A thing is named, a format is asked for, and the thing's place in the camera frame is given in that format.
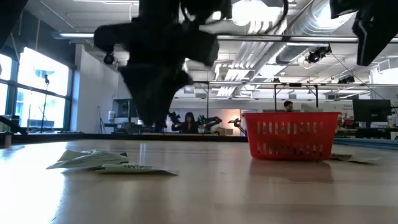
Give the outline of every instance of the window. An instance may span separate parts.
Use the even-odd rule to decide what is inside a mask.
[[[2,69],[0,78],[3,80],[10,80],[12,59],[10,57],[0,54],[0,65],[1,65],[1,69]]]
[[[45,95],[18,88],[16,115],[20,116],[20,126],[40,128],[43,118]],[[47,95],[45,105],[44,127],[63,128],[65,99]]]
[[[67,95],[69,68],[26,47],[20,58],[18,83],[45,90],[45,76],[50,81],[48,91]]]
[[[8,86],[0,83],[0,115],[6,114]]]

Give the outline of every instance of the computer monitor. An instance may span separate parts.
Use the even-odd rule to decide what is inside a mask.
[[[391,115],[390,100],[353,100],[354,120],[366,122],[370,128],[372,122],[387,122]]]

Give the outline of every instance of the ceiling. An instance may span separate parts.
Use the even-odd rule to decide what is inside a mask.
[[[297,15],[310,0],[296,0],[297,5],[290,7],[287,23]],[[131,17],[138,15],[138,5],[133,4],[104,4],[103,2],[80,2],[80,0],[30,0],[27,10],[35,14],[50,26],[61,32],[93,32],[97,27],[104,24],[114,24],[128,22]],[[352,36],[351,26],[353,20],[350,19],[337,30],[329,35]],[[232,21],[224,21],[222,24],[210,27],[210,30],[218,32],[231,31],[242,34],[249,32],[249,26],[239,27]],[[244,44],[238,41],[220,42],[220,51],[217,63],[231,64],[242,53]],[[270,57],[270,50],[265,56]],[[269,72],[261,72],[264,64],[256,65],[248,73],[247,79],[252,82],[267,82],[272,77],[278,77],[282,82],[337,82],[331,77],[338,77],[339,74],[346,71],[346,68],[353,69],[356,75],[364,82],[369,80],[369,68],[356,66],[356,44],[331,44],[333,55],[329,55],[320,63],[308,66],[303,63],[306,54],[297,57],[292,63],[283,70],[268,75]],[[95,48],[87,47],[98,60],[102,60],[104,53]],[[122,49],[116,50],[116,57],[120,61],[126,61],[128,54]],[[385,51],[375,60],[377,62],[386,60],[390,56],[398,55],[398,49],[395,45],[389,45]],[[187,61],[187,66],[194,80],[214,80],[215,68],[207,68],[200,63]]]

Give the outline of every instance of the woman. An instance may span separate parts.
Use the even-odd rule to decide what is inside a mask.
[[[198,125],[195,122],[193,113],[186,113],[184,123],[178,125],[177,127],[173,124],[172,131],[180,131],[180,133],[185,134],[198,134]]]

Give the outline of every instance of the window frame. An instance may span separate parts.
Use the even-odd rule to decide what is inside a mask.
[[[12,52],[9,50],[0,52],[0,54],[10,57],[12,59],[10,80],[3,80],[0,77],[0,83],[6,84],[8,86],[8,93],[7,93],[7,98],[6,98],[6,114],[15,114],[15,112],[16,112],[18,88],[47,94],[48,96],[63,98],[63,99],[65,99],[63,128],[53,128],[53,129],[44,128],[44,131],[51,131],[51,130],[69,131],[70,130],[70,117],[71,117],[71,112],[72,112],[72,92],[73,92],[73,79],[75,77],[75,69],[66,65],[69,68],[67,95],[66,96],[59,95],[52,91],[43,90],[40,88],[34,88],[31,86],[27,86],[27,85],[18,83],[17,81],[18,81],[18,71],[19,71],[20,63],[17,61],[15,53],[16,52]]]

